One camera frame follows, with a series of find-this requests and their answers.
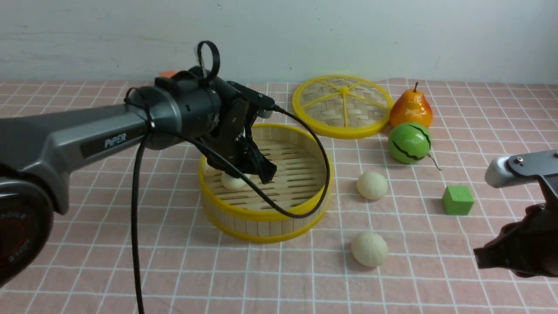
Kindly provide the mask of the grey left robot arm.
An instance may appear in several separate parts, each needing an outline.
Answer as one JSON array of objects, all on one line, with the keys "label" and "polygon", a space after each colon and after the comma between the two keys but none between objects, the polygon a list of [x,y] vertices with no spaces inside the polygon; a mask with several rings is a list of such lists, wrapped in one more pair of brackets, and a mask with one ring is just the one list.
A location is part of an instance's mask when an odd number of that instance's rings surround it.
[{"label": "grey left robot arm", "polygon": [[72,172],[145,142],[164,150],[196,140],[207,163],[233,175],[275,175],[252,141],[275,101],[199,66],[131,88],[120,105],[1,119],[1,285],[28,267],[68,212]]}]

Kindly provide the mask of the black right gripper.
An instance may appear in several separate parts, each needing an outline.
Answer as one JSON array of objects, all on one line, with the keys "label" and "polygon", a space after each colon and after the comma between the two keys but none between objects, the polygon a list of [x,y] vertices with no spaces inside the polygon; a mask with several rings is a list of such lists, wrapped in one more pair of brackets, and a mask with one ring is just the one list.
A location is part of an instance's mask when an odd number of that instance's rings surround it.
[{"label": "black right gripper", "polygon": [[473,254],[480,270],[501,268],[515,276],[558,276],[557,209],[537,204],[526,208],[521,221],[508,223],[496,238]]}]

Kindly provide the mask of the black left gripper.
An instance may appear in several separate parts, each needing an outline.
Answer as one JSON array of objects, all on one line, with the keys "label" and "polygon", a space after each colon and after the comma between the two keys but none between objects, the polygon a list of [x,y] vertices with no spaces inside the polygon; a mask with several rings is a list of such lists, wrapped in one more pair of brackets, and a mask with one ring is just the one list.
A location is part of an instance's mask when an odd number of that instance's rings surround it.
[{"label": "black left gripper", "polygon": [[218,125],[205,140],[207,146],[242,173],[257,175],[263,184],[271,183],[277,166],[259,151],[253,139],[241,140],[255,121],[247,119],[248,101],[227,81],[215,78],[212,82],[221,99],[221,111]]}]

